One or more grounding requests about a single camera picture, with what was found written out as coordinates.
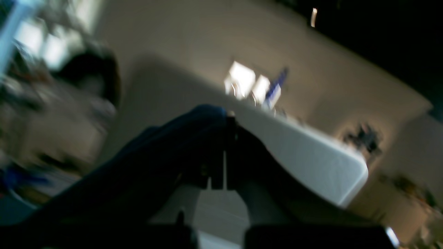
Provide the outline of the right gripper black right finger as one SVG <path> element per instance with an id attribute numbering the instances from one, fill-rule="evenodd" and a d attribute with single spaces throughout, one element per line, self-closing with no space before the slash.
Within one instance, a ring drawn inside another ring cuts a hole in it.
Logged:
<path id="1" fill-rule="evenodd" d="M 236 191 L 247 208 L 278 207 L 301 198 L 301 183 L 294 179 L 263 142 L 227 118 L 227 188 Z"/>

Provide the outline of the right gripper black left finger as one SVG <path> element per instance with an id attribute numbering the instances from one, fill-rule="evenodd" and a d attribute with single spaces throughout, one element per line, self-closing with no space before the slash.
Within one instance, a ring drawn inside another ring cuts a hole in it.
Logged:
<path id="1" fill-rule="evenodd" d="M 180 184 L 221 190 L 224 186 L 226 116 L 188 120 L 180 127 L 183 139 Z"/>

